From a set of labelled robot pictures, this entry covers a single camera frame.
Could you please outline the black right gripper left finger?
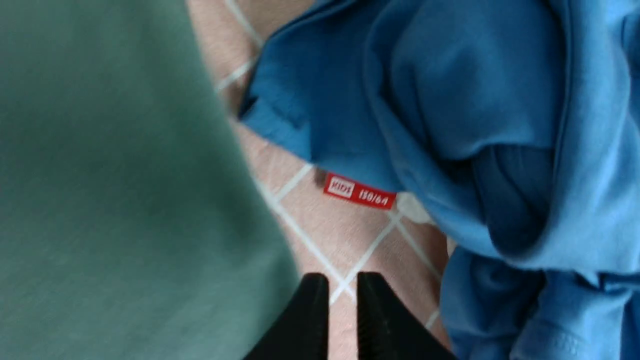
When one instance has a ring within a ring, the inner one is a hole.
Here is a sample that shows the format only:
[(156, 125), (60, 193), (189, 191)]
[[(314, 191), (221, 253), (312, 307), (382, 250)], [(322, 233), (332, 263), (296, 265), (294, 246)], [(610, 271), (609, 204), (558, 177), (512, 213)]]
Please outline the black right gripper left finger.
[(326, 360), (328, 355), (329, 280), (306, 273), (285, 310), (245, 358)]

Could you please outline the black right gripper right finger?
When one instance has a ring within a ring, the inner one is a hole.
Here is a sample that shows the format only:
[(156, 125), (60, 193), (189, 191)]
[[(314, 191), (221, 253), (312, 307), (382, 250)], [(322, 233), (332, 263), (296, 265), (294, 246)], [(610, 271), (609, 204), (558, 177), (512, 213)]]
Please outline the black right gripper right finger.
[(358, 272), (359, 360), (454, 360), (379, 272)]

